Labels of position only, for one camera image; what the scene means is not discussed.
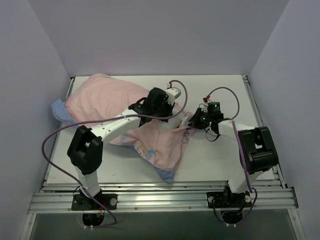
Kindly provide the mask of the blue printed pillowcase pink inside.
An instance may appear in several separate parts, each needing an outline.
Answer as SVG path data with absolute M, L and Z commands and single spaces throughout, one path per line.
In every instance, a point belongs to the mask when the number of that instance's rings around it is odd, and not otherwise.
M 70 124 L 104 120 L 118 116 L 148 93 L 149 90 L 136 83 L 96 73 L 65 100 L 64 107 L 73 120 Z M 174 114 L 182 111 L 178 104 L 173 108 Z M 185 126 L 161 132 L 159 121 L 152 119 L 143 126 L 115 138 L 111 144 L 133 148 L 153 165 L 164 182 L 171 184 L 189 138 L 195 131 Z

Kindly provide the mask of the white pillow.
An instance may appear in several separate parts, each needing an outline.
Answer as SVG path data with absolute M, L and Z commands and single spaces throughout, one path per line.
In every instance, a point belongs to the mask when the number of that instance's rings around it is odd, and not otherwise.
M 166 132 L 176 128 L 187 127 L 188 124 L 190 123 L 190 119 L 192 116 L 193 116 L 192 112 L 183 110 L 177 116 L 170 118 L 167 122 L 159 121 L 158 122 L 159 130 L 161 132 Z

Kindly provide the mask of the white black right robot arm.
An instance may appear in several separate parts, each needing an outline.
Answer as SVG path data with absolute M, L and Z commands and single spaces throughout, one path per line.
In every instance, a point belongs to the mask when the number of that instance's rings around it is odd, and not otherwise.
M 252 206 L 252 183 L 264 172 L 279 163 L 278 153 L 270 130 L 235 123 L 221 112 L 219 102 L 205 99 L 190 120 L 189 126 L 213 131 L 216 138 L 228 137 L 239 149 L 240 170 L 225 184 L 223 191 L 208 196 L 211 208 L 243 208 Z

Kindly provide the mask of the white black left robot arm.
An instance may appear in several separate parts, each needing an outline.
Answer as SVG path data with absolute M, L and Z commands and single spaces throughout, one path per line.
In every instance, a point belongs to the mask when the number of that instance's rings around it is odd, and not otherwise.
M 131 104 L 111 120 L 91 128 L 81 125 L 76 129 L 67 155 L 77 171 L 80 196 L 88 209 L 95 210 L 103 202 L 97 170 L 103 160 L 104 143 L 109 143 L 152 119 L 168 121 L 173 117 L 175 101 L 180 95 L 181 91 L 175 87 L 166 90 L 154 87 L 148 96 Z

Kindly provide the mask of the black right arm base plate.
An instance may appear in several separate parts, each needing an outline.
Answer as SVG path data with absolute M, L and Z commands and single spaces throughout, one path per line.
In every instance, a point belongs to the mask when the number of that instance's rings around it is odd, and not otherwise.
M 240 209 L 252 206 L 252 200 L 247 191 L 245 193 L 207 192 L 206 198 L 210 209 Z

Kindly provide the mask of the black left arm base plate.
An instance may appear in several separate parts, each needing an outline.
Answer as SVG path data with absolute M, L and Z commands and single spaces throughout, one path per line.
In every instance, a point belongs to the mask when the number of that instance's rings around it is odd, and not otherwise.
M 94 198 L 109 210 L 117 209 L 118 195 L 115 193 L 100 192 Z M 92 198 L 85 196 L 82 192 L 73 195 L 71 204 L 72 211 L 93 211 L 102 209 L 103 208 Z

